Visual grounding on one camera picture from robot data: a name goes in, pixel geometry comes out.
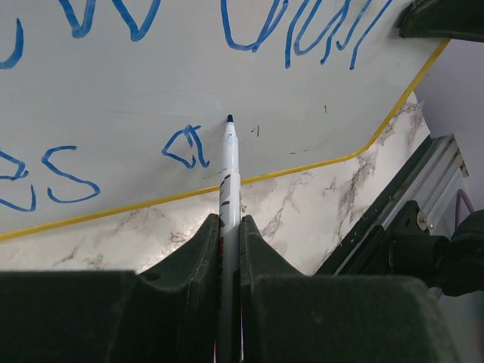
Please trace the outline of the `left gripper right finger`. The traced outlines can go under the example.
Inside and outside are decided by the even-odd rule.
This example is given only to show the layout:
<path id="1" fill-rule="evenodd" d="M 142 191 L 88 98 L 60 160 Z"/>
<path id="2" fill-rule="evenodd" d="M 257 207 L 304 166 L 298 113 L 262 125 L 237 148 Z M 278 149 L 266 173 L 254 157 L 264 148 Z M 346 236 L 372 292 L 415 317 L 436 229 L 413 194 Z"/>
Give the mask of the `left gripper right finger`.
<path id="1" fill-rule="evenodd" d="M 457 362 L 436 299 L 418 279 L 296 270 L 240 224 L 246 362 Z"/>

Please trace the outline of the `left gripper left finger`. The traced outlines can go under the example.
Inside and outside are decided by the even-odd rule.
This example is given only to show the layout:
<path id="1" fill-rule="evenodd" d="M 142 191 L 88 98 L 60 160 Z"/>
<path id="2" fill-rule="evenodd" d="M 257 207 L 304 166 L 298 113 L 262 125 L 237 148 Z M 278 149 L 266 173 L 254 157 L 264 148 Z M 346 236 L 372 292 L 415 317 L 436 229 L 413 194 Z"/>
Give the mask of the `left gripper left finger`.
<path id="1" fill-rule="evenodd" d="M 4 271 L 3 362 L 211 362 L 219 218 L 147 271 Z"/>

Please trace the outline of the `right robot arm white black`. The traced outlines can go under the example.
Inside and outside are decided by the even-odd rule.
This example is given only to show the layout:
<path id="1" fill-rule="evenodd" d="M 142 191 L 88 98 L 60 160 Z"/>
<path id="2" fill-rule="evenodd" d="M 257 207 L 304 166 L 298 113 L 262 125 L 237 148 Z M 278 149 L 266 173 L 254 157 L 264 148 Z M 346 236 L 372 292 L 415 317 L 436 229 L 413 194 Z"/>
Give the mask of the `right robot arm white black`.
<path id="1" fill-rule="evenodd" d="M 481 1 L 413 1 L 396 24 L 402 38 L 483 41 Z M 431 235 L 415 200 L 407 201 L 389 226 L 388 266 L 395 275 L 421 279 L 446 296 L 483 289 L 483 212 L 462 189 L 455 197 L 455 231 Z"/>

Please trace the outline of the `yellow framed whiteboard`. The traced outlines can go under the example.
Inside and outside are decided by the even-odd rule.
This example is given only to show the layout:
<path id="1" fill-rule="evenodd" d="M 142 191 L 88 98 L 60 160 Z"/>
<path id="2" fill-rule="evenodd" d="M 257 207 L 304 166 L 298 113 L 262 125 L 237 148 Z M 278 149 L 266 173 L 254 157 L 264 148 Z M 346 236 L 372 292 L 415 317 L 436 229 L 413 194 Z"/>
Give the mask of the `yellow framed whiteboard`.
<path id="1" fill-rule="evenodd" d="M 405 1 L 3 1 L 1 236 L 358 156 L 445 48 Z"/>

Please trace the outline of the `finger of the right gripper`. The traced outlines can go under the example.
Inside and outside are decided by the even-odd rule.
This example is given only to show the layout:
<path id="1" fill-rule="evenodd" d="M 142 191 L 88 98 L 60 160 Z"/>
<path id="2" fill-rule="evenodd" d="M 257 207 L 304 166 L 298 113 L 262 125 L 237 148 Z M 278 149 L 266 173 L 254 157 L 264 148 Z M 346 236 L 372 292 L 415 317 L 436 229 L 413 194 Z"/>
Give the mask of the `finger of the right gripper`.
<path id="1" fill-rule="evenodd" d="M 483 40 L 483 0 L 413 1 L 399 15 L 401 38 Z"/>

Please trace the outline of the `white marker pen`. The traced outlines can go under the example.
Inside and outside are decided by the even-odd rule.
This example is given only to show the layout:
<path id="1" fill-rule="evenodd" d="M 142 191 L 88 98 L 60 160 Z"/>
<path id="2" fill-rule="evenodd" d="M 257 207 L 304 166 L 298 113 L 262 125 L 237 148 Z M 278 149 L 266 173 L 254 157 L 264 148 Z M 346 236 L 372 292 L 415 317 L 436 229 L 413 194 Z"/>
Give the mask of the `white marker pen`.
<path id="1" fill-rule="evenodd" d="M 222 182 L 219 186 L 220 306 L 216 361 L 239 362 L 240 310 L 240 173 L 234 118 L 227 116 L 222 141 Z"/>

